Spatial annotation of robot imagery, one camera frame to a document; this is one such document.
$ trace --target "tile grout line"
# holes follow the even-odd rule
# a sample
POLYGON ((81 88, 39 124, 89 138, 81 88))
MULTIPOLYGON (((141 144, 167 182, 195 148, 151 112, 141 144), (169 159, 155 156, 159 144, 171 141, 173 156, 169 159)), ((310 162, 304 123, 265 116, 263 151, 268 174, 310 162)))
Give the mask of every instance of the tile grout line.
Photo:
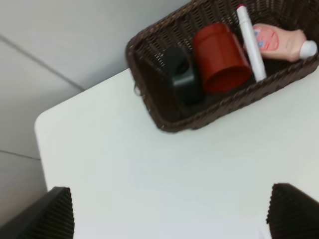
POLYGON ((23 158, 28 158, 28 159, 33 159, 33 160, 41 160, 41 159, 39 159, 39 158, 33 158, 33 157, 30 157, 30 156, 25 156, 25 155, 18 154, 18 153, 12 153, 12 152, 8 152, 8 151, 5 151, 5 150, 0 150, 0 153, 12 154, 12 155, 15 155, 15 156, 19 156, 19 157, 23 157, 23 158))
POLYGON ((54 70, 53 68, 51 68, 50 66, 48 66, 47 64, 45 64, 43 61, 41 61, 40 59, 36 58, 35 56, 33 56, 31 53, 27 52, 26 50, 24 50, 23 48, 21 48, 20 46, 16 45, 15 43, 13 43, 11 40, 9 40, 8 38, 6 38, 5 36, 0 34, 0 41, 4 42, 5 44, 7 44, 9 47, 13 48, 14 50, 18 51, 19 53, 21 53, 22 55, 26 56, 27 58, 29 58, 30 60, 32 60, 33 62, 37 63, 38 65, 42 66, 43 68, 45 68, 46 70, 48 70, 49 72, 51 72, 52 74, 58 76, 59 78, 61 78, 62 80, 66 81, 67 83, 69 83, 70 85, 72 85, 73 87, 77 88, 78 90, 80 90, 81 92, 85 91, 85 89, 81 86, 79 86, 78 84, 74 83, 71 79, 67 78, 66 76, 62 75, 61 73, 59 73, 58 71, 54 70))

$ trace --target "basket rim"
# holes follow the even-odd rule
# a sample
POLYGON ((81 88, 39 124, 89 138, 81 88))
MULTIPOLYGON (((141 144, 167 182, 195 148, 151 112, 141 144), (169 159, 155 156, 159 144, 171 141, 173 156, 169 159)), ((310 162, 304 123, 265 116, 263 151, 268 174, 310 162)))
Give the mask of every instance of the basket rim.
POLYGON ((160 31, 162 28, 168 26, 176 19, 182 17, 185 13, 190 12, 198 5, 201 5, 209 0, 192 0, 191 2, 187 3, 186 5, 182 6, 178 10, 172 12, 168 16, 164 17, 160 21, 150 25, 149 27, 145 28, 144 30, 140 31, 136 36, 134 36, 127 44, 126 46, 126 60, 128 63, 128 66, 131 70, 131 73, 133 75, 134 81, 135 81, 135 87, 138 87, 141 96, 143 98, 143 101, 149 111, 149 114, 151 115, 153 121, 158 126, 158 128, 166 129, 168 131, 176 132, 180 131, 181 129, 185 129, 186 127, 190 127, 193 123, 196 122, 197 119, 204 117, 206 115, 215 113, 217 110, 219 110, 221 107, 223 107, 225 104, 234 102, 235 100, 239 99, 243 95, 246 95, 249 92, 256 91, 265 85, 271 84, 272 82, 276 81, 278 78, 281 78, 283 76, 290 76, 291 74, 298 72, 305 66, 310 66, 315 63, 319 63, 319 53, 314 55, 313 57, 307 58, 302 61, 298 61, 296 63, 293 63, 290 67, 282 69, 281 71, 276 72, 275 74, 267 77, 263 81, 257 82, 255 84, 252 84, 248 86, 245 89, 242 89, 240 91, 237 91, 233 95, 230 95, 224 99, 222 99, 219 102, 216 102, 215 104, 208 107, 206 110, 198 112, 192 116, 189 116, 185 119, 181 119, 175 122, 170 122, 162 118, 161 114, 159 113, 156 104, 154 103, 154 100, 147 90, 147 86, 144 82, 143 76, 140 72, 140 70, 137 67, 136 61, 134 59, 134 49, 142 40, 150 36, 151 34, 154 34, 158 31, 160 31))

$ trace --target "bottle cap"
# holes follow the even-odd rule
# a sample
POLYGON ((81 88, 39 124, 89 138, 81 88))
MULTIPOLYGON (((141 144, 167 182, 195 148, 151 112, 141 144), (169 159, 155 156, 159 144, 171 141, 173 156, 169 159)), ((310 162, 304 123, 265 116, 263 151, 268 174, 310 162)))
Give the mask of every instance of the bottle cap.
POLYGON ((318 52, 317 44, 314 41, 305 41, 300 49, 300 58, 307 59, 318 52))

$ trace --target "black object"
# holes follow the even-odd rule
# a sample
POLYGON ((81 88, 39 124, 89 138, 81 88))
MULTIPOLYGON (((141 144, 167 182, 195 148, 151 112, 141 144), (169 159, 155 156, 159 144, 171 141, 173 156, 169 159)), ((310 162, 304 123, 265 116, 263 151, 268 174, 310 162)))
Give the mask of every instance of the black object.
POLYGON ((204 100, 204 93, 198 69, 194 60, 181 47, 171 46, 163 54, 169 71, 170 84, 185 105, 193 105, 204 100))
POLYGON ((72 239, 69 188, 55 187, 0 229, 0 239, 72 239))
POLYGON ((275 184, 267 223, 272 239, 319 239, 319 203, 291 184, 275 184))

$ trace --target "wicker basket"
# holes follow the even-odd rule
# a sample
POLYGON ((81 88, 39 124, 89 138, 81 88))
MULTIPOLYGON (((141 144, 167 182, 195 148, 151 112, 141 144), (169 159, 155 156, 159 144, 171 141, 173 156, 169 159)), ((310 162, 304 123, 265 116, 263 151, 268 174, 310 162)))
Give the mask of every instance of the wicker basket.
POLYGON ((127 45, 126 58, 136 86, 157 127, 168 132, 203 127, 313 72, 319 55, 290 63, 265 60, 268 78, 227 94, 207 97, 202 104, 184 106, 167 83, 162 54, 171 45, 192 53, 191 41, 201 28, 215 22, 229 25, 242 42, 236 7, 243 3, 253 24, 266 23, 287 30, 301 29, 319 44, 319 0, 195 0, 138 33, 127 45))

